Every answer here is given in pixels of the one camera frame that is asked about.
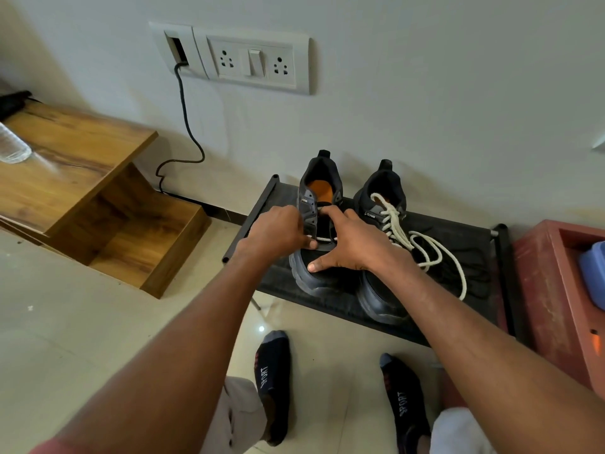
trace black sock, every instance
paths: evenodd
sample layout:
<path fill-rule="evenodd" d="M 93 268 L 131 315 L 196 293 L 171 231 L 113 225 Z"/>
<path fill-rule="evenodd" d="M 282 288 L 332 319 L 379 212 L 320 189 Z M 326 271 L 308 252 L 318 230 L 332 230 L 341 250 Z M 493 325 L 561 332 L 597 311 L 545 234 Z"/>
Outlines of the black sock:
<path fill-rule="evenodd" d="M 262 340 L 254 360 L 256 388 L 261 399 L 275 403 L 275 420 L 267 443 L 277 446 L 288 433 L 290 411 L 290 341 L 284 331 L 271 331 Z"/>
<path fill-rule="evenodd" d="M 395 416 L 397 449 L 400 454 L 414 454 L 420 437 L 431 434 L 420 381 L 404 362 L 388 353 L 381 355 L 380 368 Z"/>

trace water bottle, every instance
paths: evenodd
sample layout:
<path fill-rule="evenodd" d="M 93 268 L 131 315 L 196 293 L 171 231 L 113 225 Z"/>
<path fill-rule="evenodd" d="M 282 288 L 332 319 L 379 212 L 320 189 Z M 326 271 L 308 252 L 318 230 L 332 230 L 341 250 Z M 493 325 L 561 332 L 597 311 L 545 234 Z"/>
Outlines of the water bottle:
<path fill-rule="evenodd" d="M 0 123 L 0 161 L 16 164 L 29 158 L 31 154 L 29 145 Z"/>

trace person's left hand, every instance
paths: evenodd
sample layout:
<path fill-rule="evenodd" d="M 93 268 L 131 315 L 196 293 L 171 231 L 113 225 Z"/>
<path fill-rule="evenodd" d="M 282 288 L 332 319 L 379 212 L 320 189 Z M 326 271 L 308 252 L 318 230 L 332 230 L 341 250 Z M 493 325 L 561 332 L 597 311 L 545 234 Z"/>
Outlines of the person's left hand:
<path fill-rule="evenodd" d="M 266 257 L 268 263 L 286 257 L 301 248 L 316 249 L 317 242 L 303 234 L 303 218 L 295 206 L 274 206 L 262 213 L 237 249 Z"/>

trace shoe heel tab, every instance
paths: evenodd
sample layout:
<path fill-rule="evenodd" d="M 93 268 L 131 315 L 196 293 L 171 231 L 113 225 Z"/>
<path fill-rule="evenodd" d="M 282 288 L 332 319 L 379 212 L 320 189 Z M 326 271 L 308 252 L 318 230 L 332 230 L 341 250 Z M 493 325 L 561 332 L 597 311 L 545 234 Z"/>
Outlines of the shoe heel tab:
<path fill-rule="evenodd" d="M 390 161 L 390 159 L 383 159 L 382 161 L 380 161 L 380 165 L 378 166 L 378 170 L 380 170 L 380 171 L 392 171 L 393 170 L 393 163 Z"/>

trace white wall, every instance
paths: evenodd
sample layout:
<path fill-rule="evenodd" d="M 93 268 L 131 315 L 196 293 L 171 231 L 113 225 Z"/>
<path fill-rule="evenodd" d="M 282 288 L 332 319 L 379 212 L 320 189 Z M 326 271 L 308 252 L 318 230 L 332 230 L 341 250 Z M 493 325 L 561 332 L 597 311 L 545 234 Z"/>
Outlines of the white wall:
<path fill-rule="evenodd" d="M 605 0 L 0 0 L 0 78 L 156 127 L 138 160 L 196 157 L 149 20 L 301 31 L 312 96 L 187 79 L 204 165 L 166 189 L 247 213 L 273 173 L 333 153 L 352 195 L 379 160 L 409 209 L 483 226 L 605 226 Z"/>

